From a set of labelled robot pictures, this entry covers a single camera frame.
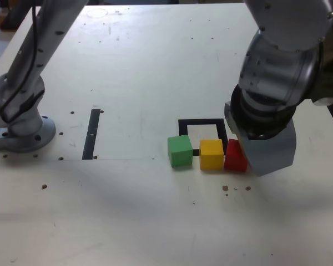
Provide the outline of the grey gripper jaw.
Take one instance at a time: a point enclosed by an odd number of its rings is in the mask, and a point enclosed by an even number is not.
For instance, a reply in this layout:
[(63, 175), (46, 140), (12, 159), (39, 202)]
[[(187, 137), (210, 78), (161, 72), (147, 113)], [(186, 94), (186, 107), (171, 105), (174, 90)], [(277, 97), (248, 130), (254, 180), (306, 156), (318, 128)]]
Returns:
[(242, 152), (255, 175), (267, 175), (293, 164), (296, 151), (296, 132), (292, 120), (286, 128), (272, 138), (250, 140), (246, 131), (236, 124), (230, 108), (230, 102), (225, 103), (226, 121), (231, 132), (238, 138)]

